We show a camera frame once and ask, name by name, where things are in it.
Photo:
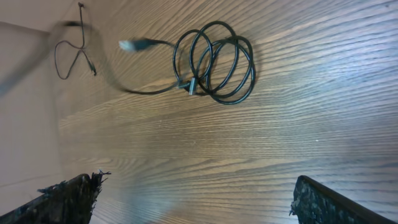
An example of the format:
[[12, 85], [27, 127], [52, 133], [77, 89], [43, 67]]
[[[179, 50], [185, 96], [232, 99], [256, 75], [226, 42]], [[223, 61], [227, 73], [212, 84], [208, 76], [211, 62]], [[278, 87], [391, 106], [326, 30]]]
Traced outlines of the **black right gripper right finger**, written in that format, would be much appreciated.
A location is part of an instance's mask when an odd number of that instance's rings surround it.
[[302, 224], [395, 224], [306, 175], [297, 178], [289, 214]]

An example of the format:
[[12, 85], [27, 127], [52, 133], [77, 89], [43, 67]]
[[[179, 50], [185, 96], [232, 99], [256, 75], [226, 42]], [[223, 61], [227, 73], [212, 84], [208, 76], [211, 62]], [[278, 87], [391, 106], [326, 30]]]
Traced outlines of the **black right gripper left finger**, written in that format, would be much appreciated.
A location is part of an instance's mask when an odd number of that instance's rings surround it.
[[39, 189], [41, 196], [2, 215], [1, 224], [89, 223], [104, 176], [110, 174], [102, 170], [90, 175], [80, 174]]

